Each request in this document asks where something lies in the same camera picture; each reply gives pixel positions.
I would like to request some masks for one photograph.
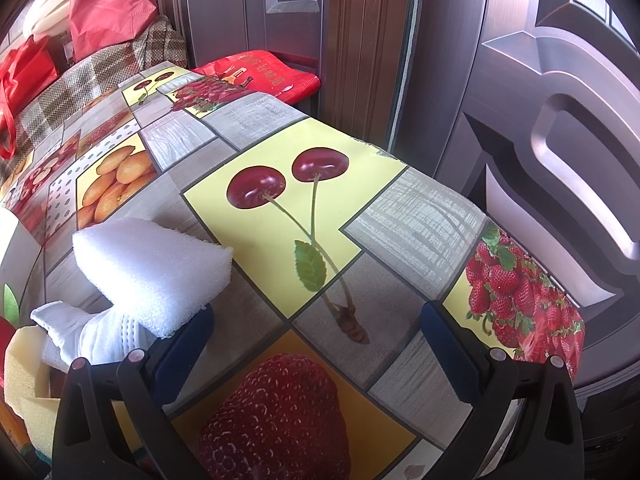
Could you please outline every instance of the white cloth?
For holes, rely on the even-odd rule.
[[[110,219],[73,235],[78,267],[113,308],[171,337],[231,278],[232,249],[138,218]]]
[[[42,360],[63,372],[68,371],[78,357],[86,358],[92,365],[119,362],[133,349],[147,350],[156,340],[151,332],[116,306],[100,314],[88,314],[56,301],[35,309],[31,319],[49,333],[50,341],[58,349],[56,355],[47,341]]]

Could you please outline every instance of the cherry leaf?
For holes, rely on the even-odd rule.
[[[498,259],[500,260],[500,266],[504,270],[513,270],[516,268],[516,265],[518,264],[516,255],[508,250],[507,247],[498,245],[495,254],[496,256],[498,256]]]
[[[322,254],[310,244],[295,240],[296,272],[307,290],[317,292],[326,281],[326,265]]]
[[[18,302],[15,300],[14,293],[9,285],[4,284],[4,316],[9,323],[18,328],[18,320],[20,319],[20,309]]]

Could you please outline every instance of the white glove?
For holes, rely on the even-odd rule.
[[[50,344],[45,344],[43,361],[63,372],[78,357],[86,358],[92,365],[119,362],[135,348],[148,350],[156,340],[156,336],[117,306],[100,314],[88,314],[56,301],[35,309],[31,319],[49,333],[60,349],[66,369]]]

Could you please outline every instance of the red tote bag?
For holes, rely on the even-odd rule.
[[[320,88],[320,80],[314,74],[294,70],[265,50],[250,50],[222,57],[194,72],[271,94],[288,105],[306,99]]]
[[[20,47],[11,50],[0,65],[0,132],[8,131],[8,147],[0,144],[0,156],[15,153],[15,115],[58,79],[58,70],[47,50],[46,36],[33,41],[30,36]]]

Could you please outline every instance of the red cloth with text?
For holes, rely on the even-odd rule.
[[[0,65],[0,156],[12,158],[15,153],[16,130],[14,117],[33,101],[47,86],[58,79],[58,70],[47,50],[49,37],[33,41],[27,38],[21,46],[11,50]]]
[[[76,62],[133,40],[158,15],[154,0],[70,0],[69,28]]]
[[[234,85],[271,94],[289,105],[306,99],[320,88],[318,76],[294,70],[265,50],[222,57],[196,68],[194,72],[214,75]]]

